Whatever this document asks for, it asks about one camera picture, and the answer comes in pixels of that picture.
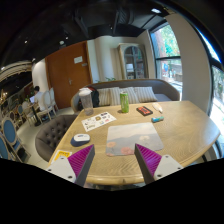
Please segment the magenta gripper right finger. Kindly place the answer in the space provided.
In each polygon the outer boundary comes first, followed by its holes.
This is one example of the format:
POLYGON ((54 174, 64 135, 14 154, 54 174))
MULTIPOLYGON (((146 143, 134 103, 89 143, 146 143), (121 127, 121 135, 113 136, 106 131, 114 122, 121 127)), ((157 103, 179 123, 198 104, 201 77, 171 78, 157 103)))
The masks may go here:
POLYGON ((159 180, 183 168, 170 155, 161 156, 139 144, 135 144, 134 154, 146 184, 159 180))

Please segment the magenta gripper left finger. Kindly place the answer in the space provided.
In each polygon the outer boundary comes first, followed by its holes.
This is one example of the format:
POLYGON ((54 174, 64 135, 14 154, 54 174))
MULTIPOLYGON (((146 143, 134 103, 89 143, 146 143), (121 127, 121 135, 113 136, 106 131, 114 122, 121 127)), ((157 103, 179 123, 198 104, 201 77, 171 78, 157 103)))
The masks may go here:
POLYGON ((94 156, 95 148, 90 145, 69 157, 59 157, 47 168, 47 171, 83 187, 94 156))

